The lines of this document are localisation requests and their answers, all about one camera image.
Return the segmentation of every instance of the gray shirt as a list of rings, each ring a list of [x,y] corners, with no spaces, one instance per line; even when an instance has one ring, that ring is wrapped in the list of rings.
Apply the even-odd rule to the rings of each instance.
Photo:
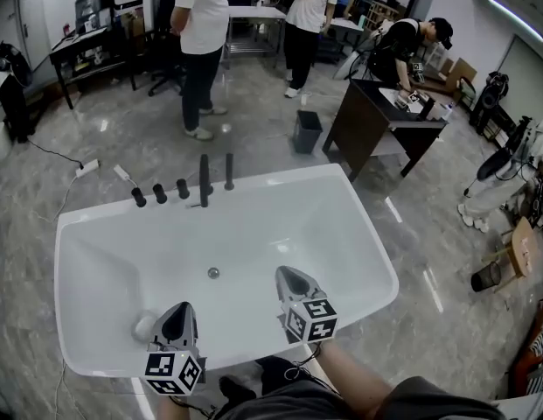
[[[337,394],[313,381],[300,381],[244,402],[222,420],[352,420],[357,418]],[[450,395],[416,376],[399,384],[379,408],[374,420],[435,420],[482,418],[505,420],[485,402]]]

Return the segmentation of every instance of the black table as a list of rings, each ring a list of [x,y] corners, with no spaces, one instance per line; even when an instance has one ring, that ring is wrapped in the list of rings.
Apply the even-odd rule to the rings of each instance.
[[[76,61],[77,55],[101,46],[104,52],[109,52],[112,59],[99,66],[92,66],[83,73],[74,74],[72,78],[66,80],[61,73],[61,64]],[[50,61],[55,67],[55,73],[58,75],[59,84],[63,95],[73,110],[73,103],[67,91],[67,86],[73,82],[84,80],[89,76],[106,72],[113,68],[125,66],[131,79],[131,87],[136,90],[135,76],[133,75],[133,59],[135,57],[134,49],[131,43],[125,37],[123,29],[103,28],[97,31],[91,31],[76,38],[66,38],[59,42],[50,53]]]
[[[351,167],[351,182],[357,178],[387,130],[410,159],[401,171],[402,176],[407,176],[448,124],[442,119],[416,121],[416,114],[396,108],[379,91],[380,88],[396,86],[371,80],[351,80],[325,140],[323,151],[327,153],[335,142]]]

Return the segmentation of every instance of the gray trash can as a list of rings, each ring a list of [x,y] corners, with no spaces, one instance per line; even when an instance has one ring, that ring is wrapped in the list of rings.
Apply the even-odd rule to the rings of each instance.
[[[316,112],[298,110],[296,112],[295,134],[292,138],[295,151],[299,154],[311,154],[323,131]]]

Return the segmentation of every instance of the gray tile floor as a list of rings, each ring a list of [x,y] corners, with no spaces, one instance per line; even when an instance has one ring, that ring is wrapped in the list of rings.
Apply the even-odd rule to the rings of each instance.
[[[332,81],[332,73],[331,66],[317,64],[307,86],[312,95],[306,108],[320,115],[325,133],[347,86]],[[204,152],[213,181],[223,179],[229,151],[237,177],[328,162],[319,148],[311,157],[292,151],[289,135],[301,103],[283,98],[281,76],[264,59],[237,59],[219,74],[214,100],[230,112],[205,121],[215,130],[230,123],[232,130],[214,143],[184,136],[173,89],[149,98],[149,77],[138,83],[133,93],[127,80],[107,80],[84,91],[73,112],[59,101],[40,122],[36,143],[83,162],[101,161],[98,172],[74,183],[66,211],[128,198],[130,186],[112,171],[116,164],[146,191],[156,182],[170,187],[188,176],[197,184],[194,173]],[[423,375],[457,394],[492,397],[530,326],[543,295],[543,259],[529,279],[496,295],[475,294],[469,286],[481,256],[499,239],[496,231],[466,228],[456,203],[491,151],[457,108],[440,140],[405,179],[399,171],[407,158],[390,156],[371,159],[355,182],[398,273],[400,294],[386,309],[342,330],[338,341],[392,383]],[[16,145],[0,164],[0,389],[18,418],[53,417],[55,410],[62,359],[53,302],[56,224],[49,220],[74,170],[29,144]],[[493,218],[499,231],[506,230],[499,213]],[[99,342],[101,347],[109,345]],[[256,376],[250,364],[231,371],[245,379]],[[214,386],[217,375],[209,376]],[[144,400],[136,395],[143,391],[131,381],[81,377],[67,369],[66,385],[89,420],[143,418]],[[148,400],[154,404],[156,398]],[[63,385],[59,413],[80,418]]]

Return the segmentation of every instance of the man with black cap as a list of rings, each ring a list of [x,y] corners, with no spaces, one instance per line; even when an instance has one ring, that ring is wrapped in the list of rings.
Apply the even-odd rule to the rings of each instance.
[[[447,50],[454,30],[445,18],[432,18],[421,22],[403,18],[395,22],[381,38],[368,59],[372,75],[388,84],[399,84],[410,92],[407,63],[415,56],[424,39],[440,42]]]

